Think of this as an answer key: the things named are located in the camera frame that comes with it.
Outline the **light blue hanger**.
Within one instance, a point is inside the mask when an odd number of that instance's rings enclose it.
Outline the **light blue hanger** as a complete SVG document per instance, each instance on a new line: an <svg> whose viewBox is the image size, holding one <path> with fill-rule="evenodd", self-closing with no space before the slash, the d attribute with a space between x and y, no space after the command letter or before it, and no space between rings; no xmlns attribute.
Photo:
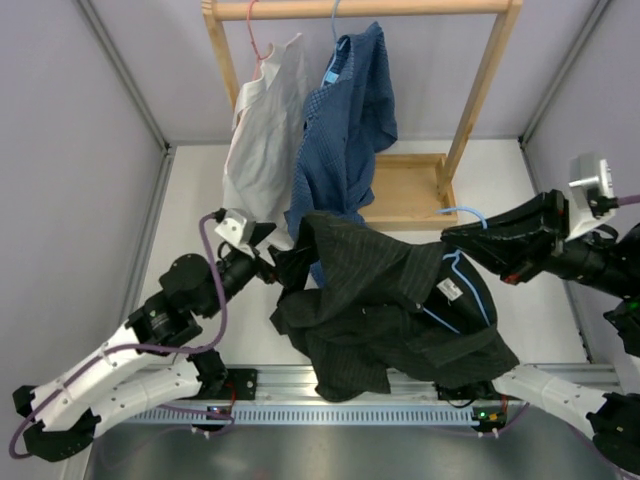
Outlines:
<svg viewBox="0 0 640 480"><path fill-rule="evenodd" d="M481 227L483 230L486 230L488 228L488 222L486 220L486 218L483 216L482 213L480 213L478 210L470 208L470 207L448 207L448 208L441 208L439 210L436 211L437 214L440 215L444 215L447 213L453 213L453 212L467 212L470 213L472 215L474 215L481 223ZM451 259L452 263L451 263L451 269L453 271L453 273L468 287L468 289L470 290L470 292L473 295L473 298L476 301L476 304L479 308L479 311L482 315L482 318L486 324L487 327L491 326L491 322L489 320L484 302L481 299L481 296L478 292L478 290L476 289L476 287L474 286L474 284L458 269L458 265L460 263L461 260L461 255L462 252L460 249L455 250L453 253L451 254L445 254L442 259L446 260L446 259ZM427 309L424 305L421 306L421 310L423 313L429 315L431 318L433 318L436 322L438 322L440 325L442 325L443 327L445 327L446 329L460 335L461 332L459 329L455 328L453 325L451 325L450 323L448 323L447 321L443 320L440 316L436 315L434 312L432 312L431 310Z"/></svg>

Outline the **dark pinstriped shirt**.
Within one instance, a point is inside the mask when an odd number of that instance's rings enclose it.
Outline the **dark pinstriped shirt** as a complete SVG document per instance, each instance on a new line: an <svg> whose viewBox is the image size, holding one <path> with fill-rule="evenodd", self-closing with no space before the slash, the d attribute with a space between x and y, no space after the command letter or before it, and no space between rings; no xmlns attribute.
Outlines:
<svg viewBox="0 0 640 480"><path fill-rule="evenodd" d="M303 218L294 251L304 266L270 320L310 359L323 399L388 394L390 369L456 388L492 381L518 365L478 270L461 255L458 269L478 290L490 327L452 260L442 259L455 250L441 241L405 243L326 212Z"/></svg>

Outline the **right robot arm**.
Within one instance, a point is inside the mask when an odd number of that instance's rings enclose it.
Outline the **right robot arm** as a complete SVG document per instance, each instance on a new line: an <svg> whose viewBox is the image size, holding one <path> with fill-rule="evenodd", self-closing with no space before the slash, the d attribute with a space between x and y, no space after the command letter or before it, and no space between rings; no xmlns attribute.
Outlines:
<svg viewBox="0 0 640 480"><path fill-rule="evenodd" d="M552 275L582 293L581 309L601 318L629 357L639 355L639 229L625 235L606 215L621 206L613 195L589 195L584 205L558 190L541 193L492 218L442 231L442 240L510 285ZM468 390L520 399L568 424L622 473L639 475L639 396L588 389L533 365L501 375L480 362L465 373Z"/></svg>

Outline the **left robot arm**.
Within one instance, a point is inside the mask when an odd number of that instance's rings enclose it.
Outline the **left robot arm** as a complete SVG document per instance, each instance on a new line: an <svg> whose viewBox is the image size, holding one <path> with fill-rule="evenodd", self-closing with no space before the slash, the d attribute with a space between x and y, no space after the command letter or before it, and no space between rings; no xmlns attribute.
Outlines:
<svg viewBox="0 0 640 480"><path fill-rule="evenodd" d="M276 257L292 248L273 223L221 220L229 251L187 253L160 277L161 289L85 360L51 382L13 393L23 421L9 443L14 459L66 460L112 427L180 399L213 399L228 385L216 347L229 302L253 279L279 281Z"/></svg>

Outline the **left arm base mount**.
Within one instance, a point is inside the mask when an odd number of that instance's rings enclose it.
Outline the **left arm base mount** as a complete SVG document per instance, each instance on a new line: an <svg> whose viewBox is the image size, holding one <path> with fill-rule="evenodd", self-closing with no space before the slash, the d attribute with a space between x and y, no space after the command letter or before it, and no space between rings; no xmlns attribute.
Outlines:
<svg viewBox="0 0 640 480"><path fill-rule="evenodd" d="M258 386L258 370L253 368L231 368L220 388L202 396L204 400L253 401Z"/></svg>

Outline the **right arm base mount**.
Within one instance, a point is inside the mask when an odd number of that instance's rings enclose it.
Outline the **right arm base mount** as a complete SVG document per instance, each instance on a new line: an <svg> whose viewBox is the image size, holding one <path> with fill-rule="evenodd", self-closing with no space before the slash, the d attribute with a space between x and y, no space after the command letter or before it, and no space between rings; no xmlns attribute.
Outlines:
<svg viewBox="0 0 640 480"><path fill-rule="evenodd" d="M470 406L479 400L500 400L501 395L496 392L491 382L481 381L456 388L435 385L438 399L456 408Z"/></svg>

